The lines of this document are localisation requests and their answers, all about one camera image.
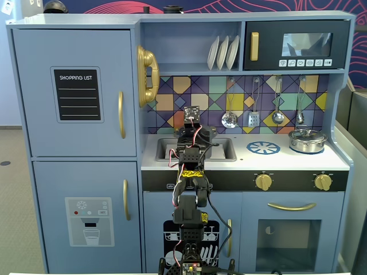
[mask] oven window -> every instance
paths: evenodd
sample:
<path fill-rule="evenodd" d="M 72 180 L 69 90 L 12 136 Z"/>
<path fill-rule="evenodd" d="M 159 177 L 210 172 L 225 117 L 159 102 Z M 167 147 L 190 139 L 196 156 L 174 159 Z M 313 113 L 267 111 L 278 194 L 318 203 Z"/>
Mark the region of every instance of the oven window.
<path fill-rule="evenodd" d="M 329 56 L 332 33 L 285 33 L 282 56 Z"/>
<path fill-rule="evenodd" d="M 256 271 L 313 272 L 320 230 L 321 220 L 260 219 Z"/>

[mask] microwave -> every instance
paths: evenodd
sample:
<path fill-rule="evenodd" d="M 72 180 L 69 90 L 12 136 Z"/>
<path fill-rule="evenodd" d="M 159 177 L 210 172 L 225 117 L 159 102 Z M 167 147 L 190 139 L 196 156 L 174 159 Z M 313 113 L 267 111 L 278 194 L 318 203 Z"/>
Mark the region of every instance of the microwave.
<path fill-rule="evenodd" d="M 346 20 L 247 22 L 244 70 L 344 68 L 349 30 Z"/>

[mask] blue wall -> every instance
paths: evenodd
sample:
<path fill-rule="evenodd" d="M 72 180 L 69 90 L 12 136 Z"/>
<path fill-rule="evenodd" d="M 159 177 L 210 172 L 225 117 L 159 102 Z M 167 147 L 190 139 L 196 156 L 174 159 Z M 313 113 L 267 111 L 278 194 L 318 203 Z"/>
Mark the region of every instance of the blue wall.
<path fill-rule="evenodd" d="M 63 0 L 70 13 L 163 13 L 166 5 L 180 5 L 187 13 L 238 13 L 288 10 L 343 10 L 357 14 L 357 24 L 367 25 L 367 0 Z M 355 34 L 349 76 L 356 88 L 367 88 L 367 34 Z"/>

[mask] gray floor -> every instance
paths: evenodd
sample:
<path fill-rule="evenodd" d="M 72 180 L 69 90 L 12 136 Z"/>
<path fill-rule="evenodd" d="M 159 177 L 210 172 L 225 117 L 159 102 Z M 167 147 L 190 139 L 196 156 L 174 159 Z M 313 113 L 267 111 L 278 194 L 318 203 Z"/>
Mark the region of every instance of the gray floor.
<path fill-rule="evenodd" d="M 0 275 L 44 273 L 22 130 L 0 130 Z"/>

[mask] yellow tape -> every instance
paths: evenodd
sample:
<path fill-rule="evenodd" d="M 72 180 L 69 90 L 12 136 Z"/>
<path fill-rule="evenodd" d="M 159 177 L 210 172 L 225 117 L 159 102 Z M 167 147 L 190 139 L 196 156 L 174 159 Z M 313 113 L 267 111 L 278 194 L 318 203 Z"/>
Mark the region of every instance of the yellow tape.
<path fill-rule="evenodd" d="M 201 212 L 201 221 L 208 223 L 208 214 L 205 212 Z"/>
<path fill-rule="evenodd" d="M 182 176 L 185 177 L 185 178 L 191 178 L 193 176 L 202 176 L 201 173 L 199 171 L 188 171 L 188 170 L 185 170 L 182 172 Z"/>

